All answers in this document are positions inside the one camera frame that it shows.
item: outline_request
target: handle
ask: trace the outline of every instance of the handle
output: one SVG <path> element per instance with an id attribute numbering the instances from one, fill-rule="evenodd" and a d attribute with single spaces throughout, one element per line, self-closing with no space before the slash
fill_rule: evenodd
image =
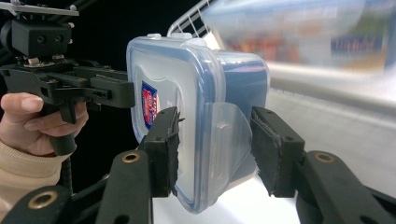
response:
<path id="1" fill-rule="evenodd" d="M 41 110 L 41 116 L 46 116 L 58 111 L 59 108 L 55 105 L 44 105 Z M 70 154 L 76 150 L 75 137 L 72 133 L 50 138 L 50 143 L 52 144 L 53 150 L 57 156 L 64 156 Z"/>

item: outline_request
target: black background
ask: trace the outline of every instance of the black background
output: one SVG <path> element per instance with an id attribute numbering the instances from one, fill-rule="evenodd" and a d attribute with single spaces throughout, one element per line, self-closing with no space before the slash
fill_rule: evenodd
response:
<path id="1" fill-rule="evenodd" d="M 198 0 L 97 0 L 72 18 L 73 44 L 66 57 L 95 60 L 126 71 L 126 47 L 135 37 L 153 33 L 166 35 L 170 25 Z M 65 8 L 72 1 L 28 1 Z M 7 17 L 0 15 L 0 25 Z M 1 94 L 7 90 L 1 78 Z M 130 109 L 103 105 L 101 112 L 89 111 L 90 119 L 76 138 L 78 150 L 72 155 L 73 187 L 87 188 L 107 174 L 113 158 L 137 147 Z"/>

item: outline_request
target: transparent container lid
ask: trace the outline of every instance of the transparent container lid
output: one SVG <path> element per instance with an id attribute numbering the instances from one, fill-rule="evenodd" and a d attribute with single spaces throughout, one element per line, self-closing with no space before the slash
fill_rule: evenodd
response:
<path id="1" fill-rule="evenodd" d="M 216 52 L 203 39 L 184 34 L 148 35 L 128 45 L 128 78 L 134 83 L 136 98 L 132 108 L 135 137 L 140 142 L 157 113 L 177 106 L 183 119 L 179 123 L 177 197 L 192 213 L 204 211 L 232 182 L 255 172 L 249 154 L 248 112 L 226 100 L 230 98 L 227 83 L 235 83 L 235 74 L 245 76 L 245 86 L 257 90 L 251 103 L 264 106 L 267 67 L 258 56 L 242 55 Z"/>

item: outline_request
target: red and blue label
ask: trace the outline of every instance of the red and blue label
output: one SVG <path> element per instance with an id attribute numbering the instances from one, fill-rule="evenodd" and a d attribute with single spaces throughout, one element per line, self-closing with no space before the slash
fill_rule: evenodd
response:
<path id="1" fill-rule="evenodd" d="M 157 117 L 158 92 L 144 81 L 142 83 L 142 106 L 145 125 L 150 129 Z"/>

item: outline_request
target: white surface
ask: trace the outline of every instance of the white surface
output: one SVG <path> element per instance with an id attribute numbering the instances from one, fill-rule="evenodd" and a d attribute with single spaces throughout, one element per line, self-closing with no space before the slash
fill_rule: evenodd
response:
<path id="1" fill-rule="evenodd" d="M 294 199 L 269 197 L 258 177 L 228 190 L 203 213 L 187 212 L 175 196 L 153 199 L 156 224 L 297 224 Z"/>

